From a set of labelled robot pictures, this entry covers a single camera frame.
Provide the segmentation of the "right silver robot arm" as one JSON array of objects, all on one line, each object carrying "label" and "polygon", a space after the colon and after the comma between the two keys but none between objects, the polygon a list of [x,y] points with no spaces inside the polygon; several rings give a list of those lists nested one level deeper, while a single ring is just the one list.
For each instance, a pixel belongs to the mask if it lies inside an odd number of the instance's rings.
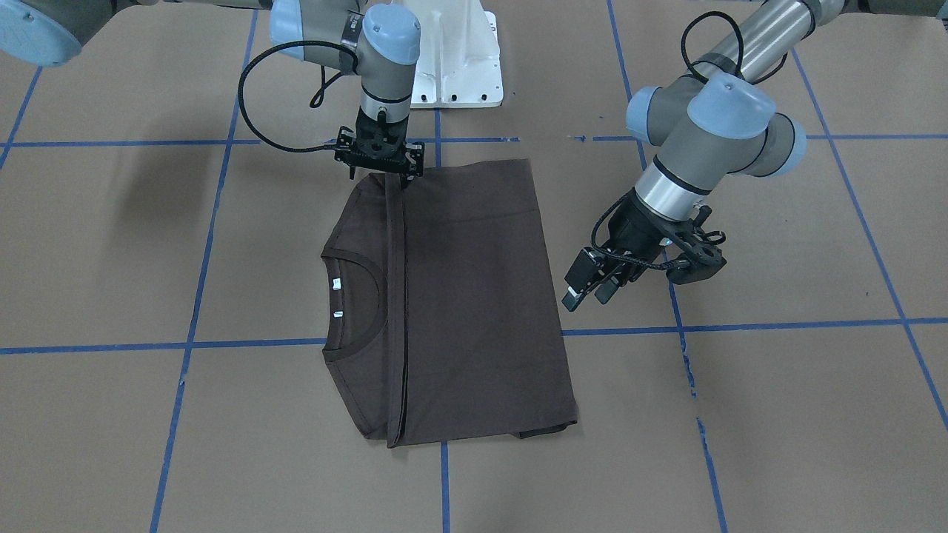
[{"label": "right silver robot arm", "polygon": [[[63,65],[108,21],[138,6],[138,1],[4,1],[2,50],[38,67]],[[412,11],[402,4],[362,1],[224,1],[222,7],[270,14],[272,47],[244,68],[241,87],[256,65],[278,52],[335,70],[333,77],[321,76],[312,108],[322,105],[337,78],[360,78],[355,128],[343,126],[335,141],[317,151],[334,152],[352,171],[396,173],[405,183],[423,175],[424,143],[407,141],[422,41]]]}]

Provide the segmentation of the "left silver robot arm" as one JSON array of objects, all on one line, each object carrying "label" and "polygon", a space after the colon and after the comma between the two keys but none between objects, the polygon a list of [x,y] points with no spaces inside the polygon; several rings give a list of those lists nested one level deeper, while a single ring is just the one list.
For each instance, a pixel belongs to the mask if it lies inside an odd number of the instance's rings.
[{"label": "left silver robot arm", "polygon": [[562,303],[573,311],[589,295],[605,304],[647,270],[670,283],[706,280],[725,266],[725,235],[708,232],[707,197],[724,176],[772,178],[799,165],[802,125],[763,91],[789,51],[844,9],[843,1],[765,1],[746,21],[721,11],[731,34],[668,87],[644,87],[630,99],[626,124],[637,141],[657,149],[640,178],[597,223],[607,239],[590,237],[566,274]]}]

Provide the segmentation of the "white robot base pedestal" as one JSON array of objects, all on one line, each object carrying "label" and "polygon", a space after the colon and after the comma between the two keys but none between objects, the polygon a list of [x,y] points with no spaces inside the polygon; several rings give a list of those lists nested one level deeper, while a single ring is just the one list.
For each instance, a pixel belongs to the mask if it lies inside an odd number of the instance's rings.
[{"label": "white robot base pedestal", "polygon": [[421,25],[412,108],[494,108],[504,101],[495,14],[481,1],[403,1]]}]

